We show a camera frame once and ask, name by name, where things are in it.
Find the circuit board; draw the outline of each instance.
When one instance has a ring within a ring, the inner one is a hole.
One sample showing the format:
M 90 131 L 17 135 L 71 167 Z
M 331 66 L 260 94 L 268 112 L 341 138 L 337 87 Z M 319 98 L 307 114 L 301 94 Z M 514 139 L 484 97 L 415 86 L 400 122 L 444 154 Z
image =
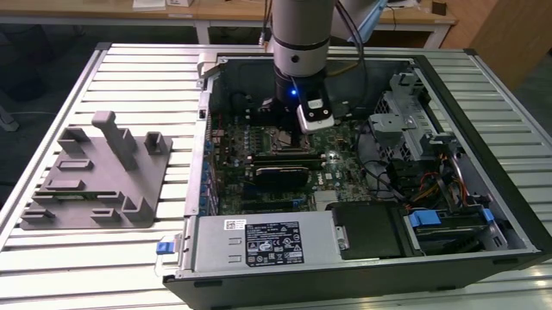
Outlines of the circuit board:
M 353 149 L 360 122 L 347 121 L 331 129 L 304 136 L 293 148 L 291 137 L 276 127 L 252 127 L 240 123 L 221 125 L 213 131 L 216 142 L 216 168 L 220 181 L 220 215 L 245 214 L 245 203 L 293 202 L 295 211 L 316 211 L 315 193 L 336 191 L 341 202 L 371 200 L 365 172 Z M 248 181 L 248 158 L 256 155 L 283 155 L 287 152 L 324 154 L 320 170 L 309 171 L 305 187 L 295 191 L 255 190 Z M 255 197 L 248 193 L 256 191 Z

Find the black floor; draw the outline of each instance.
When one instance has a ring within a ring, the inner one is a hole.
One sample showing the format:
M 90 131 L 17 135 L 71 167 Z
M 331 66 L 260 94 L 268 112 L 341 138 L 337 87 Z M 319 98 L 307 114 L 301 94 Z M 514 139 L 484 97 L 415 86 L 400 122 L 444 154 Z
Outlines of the black floor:
M 153 26 L 86 26 L 85 35 L 77 36 L 71 26 L 46 26 L 46 33 L 57 59 L 38 66 L 39 74 L 49 85 L 49 92 L 37 100 L 18 103 L 0 92 L 2 106 L 10 112 L 57 113 L 74 87 L 94 47 L 101 41 L 117 43 L 198 43 L 192 27 Z M 259 30 L 212 28 L 214 44 L 257 44 Z M 0 59 L 6 48 L 0 43 Z M 549 133 L 552 133 L 552 57 L 547 56 L 515 94 Z M 37 147 L 54 120 L 53 114 L 15 114 L 18 132 L 0 130 L 0 206 L 11 192 L 10 183 L 19 176 L 35 153 Z

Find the slotted metal table surface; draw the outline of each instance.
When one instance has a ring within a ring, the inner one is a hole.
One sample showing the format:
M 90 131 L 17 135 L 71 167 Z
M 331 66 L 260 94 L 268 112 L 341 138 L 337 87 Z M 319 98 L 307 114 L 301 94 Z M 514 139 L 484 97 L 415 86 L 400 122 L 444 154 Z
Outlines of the slotted metal table surface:
M 156 243 L 184 228 L 186 182 L 194 147 L 194 124 L 201 90 L 202 53 L 263 52 L 257 46 L 122 45 L 95 51 L 53 128 L 0 212 L 2 309 L 188 309 L 156 274 Z M 335 53 L 355 53 L 333 48 Z M 551 138 L 537 124 L 478 56 L 463 50 L 371 49 L 368 54 L 424 54 L 515 184 L 552 231 Z M 98 110 L 114 110 L 117 123 L 144 135 L 177 136 L 162 188 L 157 222 L 149 229 L 25 231 L 19 216 L 61 147 L 54 142 L 66 126 L 90 125 Z M 436 112 L 448 128 L 443 114 Z M 177 268 L 177 256 L 165 268 Z M 552 307 L 552 265 L 510 271 L 440 293 L 414 293 L 335 300 L 263 309 L 506 309 Z

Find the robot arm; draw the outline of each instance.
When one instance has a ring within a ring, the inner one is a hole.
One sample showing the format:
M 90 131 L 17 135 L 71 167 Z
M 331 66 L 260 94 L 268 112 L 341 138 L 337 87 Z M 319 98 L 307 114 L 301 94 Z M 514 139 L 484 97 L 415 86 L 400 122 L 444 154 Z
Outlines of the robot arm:
M 388 0 L 348 0 L 356 12 L 369 11 L 369 34 Z M 304 134 L 335 125 L 325 88 L 336 0 L 276 0 L 273 2 L 276 102 L 296 111 Z

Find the power supply label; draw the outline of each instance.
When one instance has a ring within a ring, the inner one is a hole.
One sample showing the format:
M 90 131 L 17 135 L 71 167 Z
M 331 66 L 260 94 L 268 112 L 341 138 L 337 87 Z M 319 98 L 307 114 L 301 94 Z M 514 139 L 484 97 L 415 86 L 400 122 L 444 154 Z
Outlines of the power supply label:
M 300 222 L 249 224 L 245 241 L 251 267 L 305 263 Z

